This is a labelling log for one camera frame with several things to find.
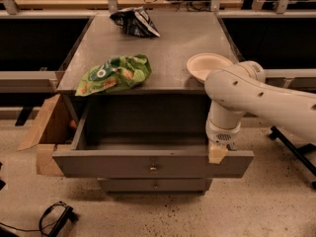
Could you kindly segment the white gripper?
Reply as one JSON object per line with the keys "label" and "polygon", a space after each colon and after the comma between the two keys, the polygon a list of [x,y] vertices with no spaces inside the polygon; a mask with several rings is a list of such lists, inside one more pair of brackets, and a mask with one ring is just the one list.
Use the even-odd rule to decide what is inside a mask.
{"label": "white gripper", "polygon": [[209,139],[208,161],[219,164],[229,150],[237,150],[233,143],[241,129],[241,118],[244,112],[221,106],[215,101],[211,102],[206,119],[205,132]]}

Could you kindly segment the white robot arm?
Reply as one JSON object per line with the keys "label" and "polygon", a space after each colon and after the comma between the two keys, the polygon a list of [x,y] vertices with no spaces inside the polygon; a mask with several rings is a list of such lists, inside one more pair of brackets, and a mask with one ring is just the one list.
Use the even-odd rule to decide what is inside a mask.
{"label": "white robot arm", "polygon": [[246,113],[316,144],[316,95],[268,85],[264,69],[254,61],[211,70],[204,90],[211,98],[205,125],[211,163],[227,155]]}

